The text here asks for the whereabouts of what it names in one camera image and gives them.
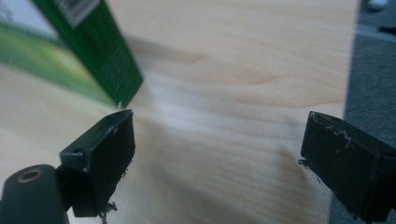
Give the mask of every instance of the green cardboard box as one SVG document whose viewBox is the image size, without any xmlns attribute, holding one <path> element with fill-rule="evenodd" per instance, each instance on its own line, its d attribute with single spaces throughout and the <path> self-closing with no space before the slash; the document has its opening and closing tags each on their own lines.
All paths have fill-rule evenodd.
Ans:
<svg viewBox="0 0 396 224">
<path fill-rule="evenodd" d="M 0 63 L 117 106 L 143 81 L 103 0 L 0 0 Z"/>
</svg>

